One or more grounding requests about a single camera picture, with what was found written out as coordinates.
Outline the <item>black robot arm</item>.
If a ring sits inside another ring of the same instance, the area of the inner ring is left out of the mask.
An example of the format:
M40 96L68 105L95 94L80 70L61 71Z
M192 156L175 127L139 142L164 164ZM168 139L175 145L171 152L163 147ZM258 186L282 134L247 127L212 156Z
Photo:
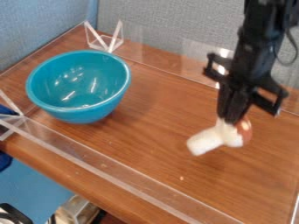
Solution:
M232 58L207 55L204 75L219 83L217 117L236 124L255 105L276 115L287 90L271 77L284 39L299 25L299 0L246 0Z

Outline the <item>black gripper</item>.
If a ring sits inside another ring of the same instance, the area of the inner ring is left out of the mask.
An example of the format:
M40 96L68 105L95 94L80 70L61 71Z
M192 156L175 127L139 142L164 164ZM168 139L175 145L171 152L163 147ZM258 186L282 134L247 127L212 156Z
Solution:
M213 52L207 57L204 75L219 83L219 118L236 123L251 105L276 116L288 93L271 77L275 56L270 48L238 43L232 59Z

